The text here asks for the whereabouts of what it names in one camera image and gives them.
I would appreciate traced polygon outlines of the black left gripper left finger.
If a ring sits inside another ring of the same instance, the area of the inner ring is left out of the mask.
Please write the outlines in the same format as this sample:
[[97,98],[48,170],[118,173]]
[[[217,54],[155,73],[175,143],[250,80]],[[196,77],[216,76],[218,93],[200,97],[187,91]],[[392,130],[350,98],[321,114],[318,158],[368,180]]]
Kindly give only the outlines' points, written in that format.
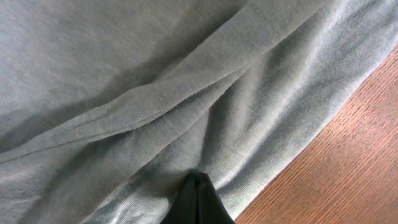
[[197,222],[197,174],[189,173],[164,219],[160,224],[196,224]]

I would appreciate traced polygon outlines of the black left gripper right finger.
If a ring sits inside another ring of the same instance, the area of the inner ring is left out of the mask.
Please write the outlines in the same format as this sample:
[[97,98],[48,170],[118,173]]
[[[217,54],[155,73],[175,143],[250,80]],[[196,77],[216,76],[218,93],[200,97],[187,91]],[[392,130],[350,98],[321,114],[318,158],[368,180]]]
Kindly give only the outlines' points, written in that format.
[[206,173],[198,175],[196,188],[198,224],[235,224]]

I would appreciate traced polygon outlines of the light blue t-shirt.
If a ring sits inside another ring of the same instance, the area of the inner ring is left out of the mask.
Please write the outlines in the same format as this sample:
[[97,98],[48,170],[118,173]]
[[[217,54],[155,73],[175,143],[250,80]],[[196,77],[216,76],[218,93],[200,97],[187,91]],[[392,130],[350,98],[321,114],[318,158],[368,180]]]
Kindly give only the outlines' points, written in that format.
[[397,43],[396,1],[1,2],[1,222],[238,216]]

